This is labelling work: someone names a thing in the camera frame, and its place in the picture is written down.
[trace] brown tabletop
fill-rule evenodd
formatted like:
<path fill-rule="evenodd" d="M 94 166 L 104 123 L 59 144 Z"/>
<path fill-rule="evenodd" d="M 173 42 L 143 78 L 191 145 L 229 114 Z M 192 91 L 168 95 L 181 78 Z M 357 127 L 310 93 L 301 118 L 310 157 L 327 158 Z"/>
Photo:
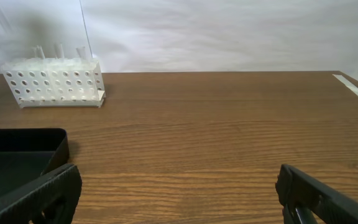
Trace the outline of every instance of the brown tabletop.
<path fill-rule="evenodd" d="M 358 201 L 358 96 L 333 73 L 103 74 L 101 108 L 24 109 L 0 75 L 0 128 L 67 130 L 73 223 L 282 223 L 283 163 Z"/>

